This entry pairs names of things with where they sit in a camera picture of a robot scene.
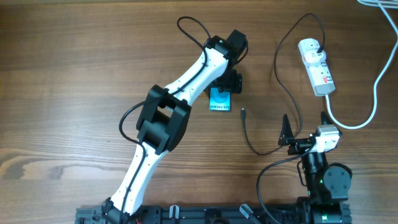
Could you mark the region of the blue screen smartphone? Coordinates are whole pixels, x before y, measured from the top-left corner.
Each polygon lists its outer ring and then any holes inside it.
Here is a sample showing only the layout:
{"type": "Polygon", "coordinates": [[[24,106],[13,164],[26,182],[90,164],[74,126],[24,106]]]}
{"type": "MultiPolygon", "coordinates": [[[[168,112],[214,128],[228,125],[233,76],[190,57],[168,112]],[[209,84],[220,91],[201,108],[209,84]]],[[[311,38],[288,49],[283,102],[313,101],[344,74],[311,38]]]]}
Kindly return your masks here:
{"type": "Polygon", "coordinates": [[[217,88],[210,89],[209,100],[210,111],[230,111],[231,110],[231,93],[224,91],[219,92],[217,88]]]}

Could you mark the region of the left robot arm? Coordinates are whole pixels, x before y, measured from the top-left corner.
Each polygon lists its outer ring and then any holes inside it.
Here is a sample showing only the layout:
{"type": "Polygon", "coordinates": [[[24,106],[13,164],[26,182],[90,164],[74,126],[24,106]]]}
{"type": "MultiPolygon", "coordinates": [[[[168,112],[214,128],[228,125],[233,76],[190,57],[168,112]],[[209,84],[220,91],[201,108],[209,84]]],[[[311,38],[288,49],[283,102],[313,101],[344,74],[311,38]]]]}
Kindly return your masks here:
{"type": "Polygon", "coordinates": [[[138,146],[121,186],[103,202],[108,223],[129,223],[142,205],[146,188],[161,159],[185,134],[193,102],[207,88],[240,94],[243,78],[233,67],[248,46],[246,35],[209,38],[198,60],[177,80],[148,92],[136,129],[138,146]]]}

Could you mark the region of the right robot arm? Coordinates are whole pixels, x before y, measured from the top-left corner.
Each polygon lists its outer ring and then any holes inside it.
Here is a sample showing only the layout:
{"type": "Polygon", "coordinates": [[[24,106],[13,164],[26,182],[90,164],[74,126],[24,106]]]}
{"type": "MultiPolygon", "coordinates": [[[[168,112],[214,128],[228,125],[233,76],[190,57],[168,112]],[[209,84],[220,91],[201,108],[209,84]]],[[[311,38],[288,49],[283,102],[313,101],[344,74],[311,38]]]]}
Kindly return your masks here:
{"type": "Polygon", "coordinates": [[[341,163],[328,163],[326,153],[334,150],[342,132],[321,113],[321,125],[307,138],[296,138],[285,114],[278,144],[288,146],[290,156],[299,156],[297,164],[301,184],[308,197],[297,199],[299,223],[352,223],[351,210],[345,202],[353,177],[352,170],[341,163]]]}

